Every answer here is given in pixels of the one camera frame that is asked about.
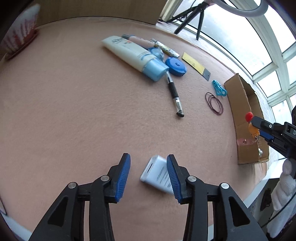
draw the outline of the black pen grip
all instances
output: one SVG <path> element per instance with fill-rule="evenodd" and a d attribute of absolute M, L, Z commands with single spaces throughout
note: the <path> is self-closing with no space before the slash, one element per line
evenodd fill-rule
<path fill-rule="evenodd" d="M 174 82 L 168 83 L 168 88 L 170 89 L 170 94 L 172 95 L 173 99 L 179 97 Z"/>

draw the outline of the orange toy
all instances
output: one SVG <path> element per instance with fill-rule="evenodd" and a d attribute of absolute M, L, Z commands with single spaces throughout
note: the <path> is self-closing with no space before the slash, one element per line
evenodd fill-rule
<path fill-rule="evenodd" d="M 253 119 L 253 113 L 252 112 L 248 112 L 245 116 L 246 121 L 249 123 L 249 132 L 251 133 L 253 138 L 258 138 L 258 136 L 260 135 L 259 129 L 254 127 L 251 123 L 251 120 Z"/>

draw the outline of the white charger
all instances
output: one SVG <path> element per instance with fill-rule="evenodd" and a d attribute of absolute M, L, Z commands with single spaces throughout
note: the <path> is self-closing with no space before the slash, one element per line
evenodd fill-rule
<path fill-rule="evenodd" d="M 151 157 L 140 177 L 140 180 L 154 186 L 161 191 L 174 194 L 172 185 L 170 183 L 170 177 L 168 175 L 166 159 L 160 155 Z"/>

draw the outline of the light blue cap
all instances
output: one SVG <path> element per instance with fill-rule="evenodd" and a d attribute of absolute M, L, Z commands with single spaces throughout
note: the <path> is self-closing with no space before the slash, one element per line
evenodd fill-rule
<path fill-rule="evenodd" d="M 142 73 L 147 75 L 153 81 L 159 81 L 168 71 L 169 67 L 159 59 L 150 60 L 143 68 Z"/>

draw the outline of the pen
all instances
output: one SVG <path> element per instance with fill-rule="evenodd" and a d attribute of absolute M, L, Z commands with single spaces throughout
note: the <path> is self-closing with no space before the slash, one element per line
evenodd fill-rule
<path fill-rule="evenodd" d="M 179 117 L 184 117 L 184 112 L 183 112 L 183 109 L 181 106 L 181 101 L 179 99 L 179 95 L 177 93 L 173 79 L 168 71 L 166 72 L 166 75 L 167 75 L 168 88 L 170 89 L 170 94 L 172 95 L 173 101 L 174 101 L 176 109 L 177 109 L 176 114 Z"/>

